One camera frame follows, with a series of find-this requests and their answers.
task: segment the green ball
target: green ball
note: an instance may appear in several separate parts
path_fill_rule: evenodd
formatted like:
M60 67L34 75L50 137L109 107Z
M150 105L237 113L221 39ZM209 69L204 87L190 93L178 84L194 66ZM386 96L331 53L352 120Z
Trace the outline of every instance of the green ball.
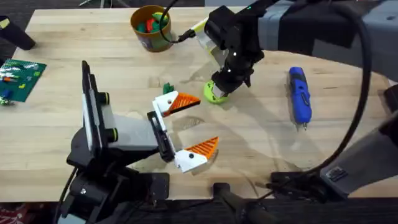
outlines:
M213 94L213 86L214 82L212 80L205 83L205 86L203 87L203 94L206 100L216 105L224 103L228 99L228 97L218 98L217 96L215 96Z

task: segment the green lego baseplate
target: green lego baseplate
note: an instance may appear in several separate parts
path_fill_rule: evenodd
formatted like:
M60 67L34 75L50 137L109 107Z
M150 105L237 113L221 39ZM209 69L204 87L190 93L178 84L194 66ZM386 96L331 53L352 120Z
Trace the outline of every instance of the green lego baseplate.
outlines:
M4 90L10 90L7 100L25 102L45 68L42 63L7 59L0 68L0 80L8 77L13 82L0 82L0 97Z

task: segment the cup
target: cup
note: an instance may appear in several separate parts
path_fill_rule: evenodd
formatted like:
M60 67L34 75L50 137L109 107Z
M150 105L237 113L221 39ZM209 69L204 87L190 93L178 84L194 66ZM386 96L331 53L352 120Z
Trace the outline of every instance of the cup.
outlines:
M137 9L131 16L130 24L131 27L134 29L139 41L141 42L142 46L145 47L150 52L161 52L167 50L172 44L167 42L160 34L160 31L154 33L144 33L139 32L137 30L138 24L141 22L146 23L146 20L152 18L152 14L155 12L164 12L164 8L162 6L144 6ZM171 28L172 28L172 21L170 15L167 13L167 17L169 21L166 26L163 27L162 31L163 34L166 36L168 40L172 40L171 35Z

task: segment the gray robot arm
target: gray robot arm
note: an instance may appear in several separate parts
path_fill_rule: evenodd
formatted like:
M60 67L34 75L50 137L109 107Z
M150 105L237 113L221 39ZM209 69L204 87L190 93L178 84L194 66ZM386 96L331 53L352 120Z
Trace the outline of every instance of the gray robot arm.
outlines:
M398 81L398 1L334 4L345 4L362 15L372 40L373 71ZM330 19L319 5L295 11L298 7L300 5L292 1L281 0L267 8L258 22L261 49L305 54L362 67L361 45L352 27Z
M372 40L373 71L398 81L398 1L341 2L354 9L368 28ZM311 5L300 8L279 1L259 18L259 45L362 67L361 44L352 27ZM398 114L354 143L324 167L321 180L345 198L365 185L398 175Z

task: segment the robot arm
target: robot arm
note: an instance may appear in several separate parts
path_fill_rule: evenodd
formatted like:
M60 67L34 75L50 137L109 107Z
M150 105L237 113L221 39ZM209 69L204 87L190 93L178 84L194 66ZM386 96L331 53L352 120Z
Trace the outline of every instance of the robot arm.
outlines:
M398 81L397 1L339 1L362 16L373 45L373 70ZM280 50L361 67L361 45L351 23L327 2L309 4L260 0L235 14L221 6L210 13L205 32L221 50L223 68L212 76L213 94L227 96L242 83L250 86L252 66L262 50Z
M280 50L362 67L361 43L349 20L333 12L328 2L307 3L260 0L235 14L225 6L210 13L205 32L221 50L228 50L224 66L212 76L213 98L227 96L242 83L250 86L252 66L262 50ZM398 1L338 1L361 16L372 40L373 71L398 81L395 58L398 45ZM398 126L395 114L373 132L347 148L315 177L289 185L327 201L329 195L346 198L365 185L398 175ZM275 191L286 176L273 173Z
M375 72L397 81L397 1L341 1L362 17L373 46ZM324 58L356 67L361 65L361 46L350 22L320 4L279 1L267 8L258 22L259 45L264 50L281 50Z

